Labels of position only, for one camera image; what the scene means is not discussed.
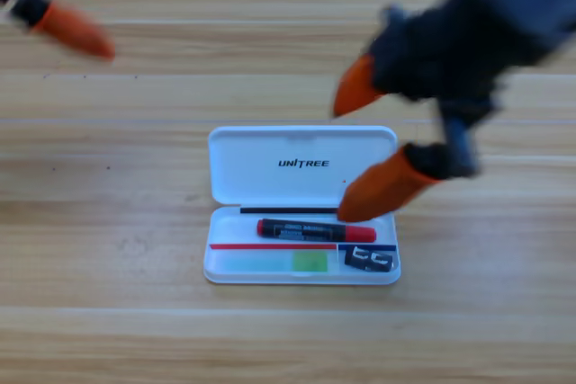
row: marker cap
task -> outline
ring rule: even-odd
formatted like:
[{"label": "marker cap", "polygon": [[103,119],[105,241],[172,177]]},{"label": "marker cap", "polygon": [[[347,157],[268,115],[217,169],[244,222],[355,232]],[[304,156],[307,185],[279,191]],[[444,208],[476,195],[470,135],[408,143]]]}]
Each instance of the marker cap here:
[{"label": "marker cap", "polygon": [[358,243],[373,243],[376,241],[376,230],[369,227],[346,227],[346,241]]}]

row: green sticker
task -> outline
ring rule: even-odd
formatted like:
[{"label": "green sticker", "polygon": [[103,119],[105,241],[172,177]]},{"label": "green sticker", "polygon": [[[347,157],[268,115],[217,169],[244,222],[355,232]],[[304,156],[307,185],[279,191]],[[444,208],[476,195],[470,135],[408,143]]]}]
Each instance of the green sticker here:
[{"label": "green sticker", "polygon": [[327,272],[328,255],[323,251],[296,251],[292,259],[294,272]]}]

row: white plastic case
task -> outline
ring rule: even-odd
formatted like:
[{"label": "white plastic case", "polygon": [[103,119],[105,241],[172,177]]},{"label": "white plastic case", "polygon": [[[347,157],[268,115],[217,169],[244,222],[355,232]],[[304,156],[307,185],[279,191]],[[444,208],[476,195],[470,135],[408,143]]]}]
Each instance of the white plastic case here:
[{"label": "white plastic case", "polygon": [[[393,214],[352,224],[372,227],[372,244],[260,237],[260,219],[339,224],[346,187],[370,165],[396,151],[382,126],[222,127],[208,138],[212,213],[204,275],[215,283],[385,285],[401,275]],[[358,246],[393,258],[389,272],[345,264]]]}]

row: orange fingertip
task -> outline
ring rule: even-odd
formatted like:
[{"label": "orange fingertip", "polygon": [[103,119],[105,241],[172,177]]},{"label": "orange fingertip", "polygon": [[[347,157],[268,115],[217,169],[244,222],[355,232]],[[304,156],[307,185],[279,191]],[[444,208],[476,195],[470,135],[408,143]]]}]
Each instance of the orange fingertip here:
[{"label": "orange fingertip", "polygon": [[90,56],[109,61],[115,57],[113,41],[104,30],[81,13],[65,9],[54,1],[33,31]]},{"label": "orange fingertip", "polygon": [[360,110],[385,95],[372,86],[372,73],[373,59],[364,54],[342,75],[332,107],[334,117]]},{"label": "orange fingertip", "polygon": [[404,148],[369,167],[347,187],[337,210],[338,220],[352,223],[378,218],[398,210],[441,182],[416,171]]}]

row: wood grain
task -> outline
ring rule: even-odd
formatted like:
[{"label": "wood grain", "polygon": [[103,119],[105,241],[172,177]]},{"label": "wood grain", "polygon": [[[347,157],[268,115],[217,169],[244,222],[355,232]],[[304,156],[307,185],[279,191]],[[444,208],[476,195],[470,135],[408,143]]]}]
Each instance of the wood grain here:
[{"label": "wood grain", "polygon": [[0,23],[0,383],[572,384],[576,72],[507,76],[482,176],[398,214],[385,288],[230,287],[202,262],[206,139],[223,125],[379,124],[438,139],[394,97],[338,121],[379,9],[435,0],[63,0],[113,65]]}]

